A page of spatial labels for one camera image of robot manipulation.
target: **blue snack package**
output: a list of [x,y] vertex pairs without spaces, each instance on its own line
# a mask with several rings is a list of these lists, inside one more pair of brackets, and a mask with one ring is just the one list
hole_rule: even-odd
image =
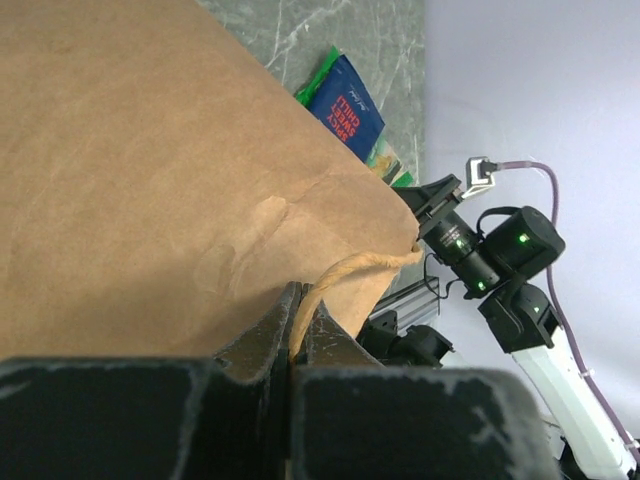
[[367,161],[384,121],[346,56],[333,63],[308,108],[362,162]]

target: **gray marble wall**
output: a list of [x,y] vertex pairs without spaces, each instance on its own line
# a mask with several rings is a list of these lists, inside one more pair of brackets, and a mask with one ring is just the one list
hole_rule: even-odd
[[199,0],[290,92],[331,45],[362,77],[386,136],[418,179],[425,148],[424,15],[415,0]]

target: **brown paper bag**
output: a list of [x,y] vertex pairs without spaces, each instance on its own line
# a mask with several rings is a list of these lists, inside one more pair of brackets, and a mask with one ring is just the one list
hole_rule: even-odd
[[[411,212],[191,0],[4,0],[0,358],[210,354]],[[392,272],[328,298],[352,334]]]

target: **purple cable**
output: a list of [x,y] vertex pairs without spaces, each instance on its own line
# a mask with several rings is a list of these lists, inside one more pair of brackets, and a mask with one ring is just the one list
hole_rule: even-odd
[[[551,207],[551,223],[555,227],[556,223],[558,222],[558,207],[560,203],[560,187],[558,185],[558,177],[556,177],[556,174],[551,169],[551,167],[540,162],[520,161],[520,162],[503,162],[503,163],[497,164],[498,170],[512,170],[512,169],[520,169],[520,168],[537,168],[538,170],[544,171],[549,176],[549,180],[551,180],[551,188],[553,192],[553,206]],[[609,405],[609,402],[607,402],[607,399],[604,397],[604,395],[598,388],[598,385],[596,385],[596,382],[593,380],[593,378],[591,378],[589,369],[584,363],[582,354],[580,353],[580,347],[578,346],[576,337],[573,334],[573,330],[571,328],[571,325],[569,324],[569,320],[567,320],[567,317],[565,316],[564,311],[560,306],[560,302],[558,301],[555,285],[553,283],[553,270],[551,269],[551,265],[547,267],[546,273],[547,273],[547,285],[549,286],[549,293],[551,294],[551,302],[553,303],[553,306],[558,312],[560,324],[562,325],[562,327],[564,328],[564,331],[567,334],[567,340],[569,341],[569,347],[571,348],[571,353],[573,354],[573,358],[575,359],[576,364],[578,365],[578,369],[580,370],[582,377],[584,378],[585,382],[589,386],[589,389],[593,392],[596,399],[598,400],[598,402],[604,409],[605,413],[611,420],[611,423],[613,423],[613,426],[618,432],[618,435],[620,435],[620,438],[624,441],[625,444],[633,445],[634,443],[633,438],[631,438],[630,435],[627,433],[624,426],[622,425],[622,422],[620,421],[616,413],[613,411],[613,408],[611,408],[611,405]],[[631,452],[631,455],[633,455],[633,458],[635,459],[636,464],[640,466],[640,450],[631,446],[629,448],[629,451]]]

